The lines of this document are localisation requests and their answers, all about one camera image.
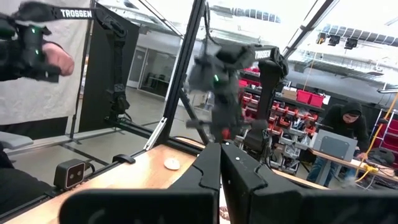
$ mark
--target wooden table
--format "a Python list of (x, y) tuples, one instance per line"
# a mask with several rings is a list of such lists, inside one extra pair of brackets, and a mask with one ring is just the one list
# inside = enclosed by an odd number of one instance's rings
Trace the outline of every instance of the wooden table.
[[(180, 161), (179, 170), (164, 167), (167, 158)], [(172, 185), (196, 159), (167, 146), (157, 146), (136, 157), (135, 164), (121, 164), (101, 174), (75, 189), (59, 195), (43, 204), (8, 221), (7, 224), (44, 224), (58, 223), (58, 211), (62, 203), (74, 193), (87, 189), (166, 189)]]
[[(327, 177), (327, 175), (328, 175), (328, 173), (330, 171), (331, 162), (335, 162), (335, 163), (340, 164), (342, 166), (351, 167), (351, 168), (355, 168), (355, 169), (361, 163), (361, 161), (357, 161), (355, 159), (352, 159), (351, 162), (344, 161), (344, 160), (341, 160), (339, 158), (335, 158), (333, 156), (326, 155), (326, 154), (324, 154), (324, 153), (322, 153), (320, 151), (316, 151), (316, 150), (313, 150), (313, 149), (309, 149), (309, 151), (312, 154), (314, 154), (316, 156), (319, 156), (319, 157), (322, 157), (322, 158), (327, 160), (326, 164), (324, 164), (322, 166), (321, 172), (319, 173), (317, 181), (316, 181), (316, 183), (319, 184), (319, 185), (323, 185), (325, 183), (326, 177)], [(361, 171), (366, 171), (364, 166), (365, 166), (365, 163), (363, 162), (359, 169)], [(384, 166), (378, 165), (378, 164), (377, 164), (377, 166), (380, 167), (380, 168), (383, 168), (383, 172), (378, 171), (377, 173), (373, 173), (372, 172), (372, 173), (369, 173), (369, 174), (376, 175), (376, 176), (383, 177), (383, 178), (387, 178), (389, 180), (393, 180), (393, 181), (397, 181), (398, 182), (398, 177), (394, 176), (394, 170), (393, 169), (390, 169), (390, 168), (387, 168), (387, 167), (384, 167)]]

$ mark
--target human hand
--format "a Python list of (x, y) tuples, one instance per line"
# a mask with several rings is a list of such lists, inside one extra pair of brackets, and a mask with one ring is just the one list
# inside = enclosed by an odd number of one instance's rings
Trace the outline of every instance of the human hand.
[(46, 43), (43, 45), (43, 53), (47, 58), (47, 63), (58, 66), (61, 69), (62, 76), (69, 76), (75, 69), (75, 62), (72, 57), (68, 55), (57, 44)]
[(358, 159), (368, 159), (368, 155), (365, 152), (361, 152), (356, 156)]

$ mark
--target glass wall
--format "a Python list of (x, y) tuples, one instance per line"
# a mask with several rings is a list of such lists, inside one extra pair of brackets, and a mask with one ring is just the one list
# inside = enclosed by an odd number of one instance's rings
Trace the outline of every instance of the glass wall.
[(148, 49), (140, 89), (166, 97), (175, 63), (175, 55)]

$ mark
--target table leg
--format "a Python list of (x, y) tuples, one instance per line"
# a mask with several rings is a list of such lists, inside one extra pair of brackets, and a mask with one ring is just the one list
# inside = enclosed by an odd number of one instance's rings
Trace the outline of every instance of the table leg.
[(338, 177), (338, 175), (340, 174), (340, 170), (341, 170), (341, 165), (339, 165), (339, 166), (337, 167), (337, 169), (336, 169), (335, 177), (336, 177), (337, 179), (340, 179), (340, 178)]
[(319, 184), (321, 186), (324, 186), (326, 178), (328, 177), (329, 171), (330, 171), (330, 165), (331, 165), (331, 161), (330, 160), (326, 160), (326, 162), (324, 163), (324, 165), (322, 166), (317, 181), (315, 182), (316, 184)]

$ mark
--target glass door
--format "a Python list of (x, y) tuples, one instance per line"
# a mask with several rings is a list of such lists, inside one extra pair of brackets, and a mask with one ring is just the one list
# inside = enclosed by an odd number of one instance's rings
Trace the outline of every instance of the glass door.
[(175, 55), (148, 49), (140, 89), (166, 97), (174, 63)]
[(145, 65), (145, 56), (147, 49), (142, 49), (140, 47), (136, 48), (134, 57), (131, 63), (129, 79), (127, 80), (127, 86), (138, 88), (139, 79), (141, 77), (142, 71)]

